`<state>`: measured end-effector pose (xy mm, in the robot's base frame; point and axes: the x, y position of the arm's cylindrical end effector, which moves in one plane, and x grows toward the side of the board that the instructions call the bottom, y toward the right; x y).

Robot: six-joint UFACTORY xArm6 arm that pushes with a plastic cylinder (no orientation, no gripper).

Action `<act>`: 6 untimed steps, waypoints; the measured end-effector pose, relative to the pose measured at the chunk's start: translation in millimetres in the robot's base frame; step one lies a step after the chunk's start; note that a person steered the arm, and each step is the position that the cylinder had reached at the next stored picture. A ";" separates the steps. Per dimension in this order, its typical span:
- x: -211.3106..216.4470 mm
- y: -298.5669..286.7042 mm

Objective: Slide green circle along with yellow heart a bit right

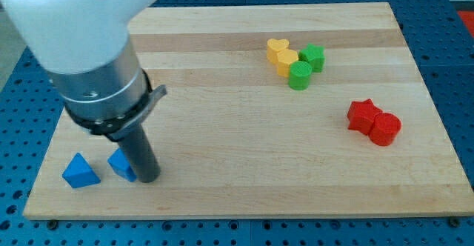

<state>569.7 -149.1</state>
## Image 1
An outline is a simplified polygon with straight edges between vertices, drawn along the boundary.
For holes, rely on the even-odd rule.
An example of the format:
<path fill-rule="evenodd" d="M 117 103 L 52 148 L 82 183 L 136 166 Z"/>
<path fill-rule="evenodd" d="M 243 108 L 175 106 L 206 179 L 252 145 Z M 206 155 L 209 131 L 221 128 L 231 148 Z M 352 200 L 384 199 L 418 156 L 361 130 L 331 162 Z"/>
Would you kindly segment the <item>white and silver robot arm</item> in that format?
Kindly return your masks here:
<path fill-rule="evenodd" d="M 76 124 L 109 140 L 144 138 L 166 93 L 153 89 L 127 28 L 156 0 L 1 0 Z"/>

